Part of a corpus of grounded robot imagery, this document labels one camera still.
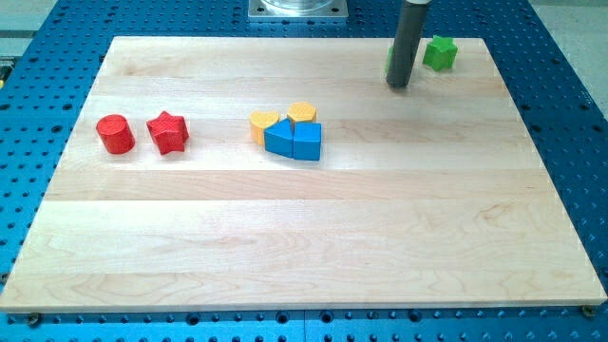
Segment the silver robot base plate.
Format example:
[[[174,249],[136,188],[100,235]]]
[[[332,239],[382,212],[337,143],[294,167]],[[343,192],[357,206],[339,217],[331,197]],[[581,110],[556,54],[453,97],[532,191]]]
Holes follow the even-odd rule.
[[[248,17],[254,19],[306,19],[349,16],[346,0],[250,0]]]

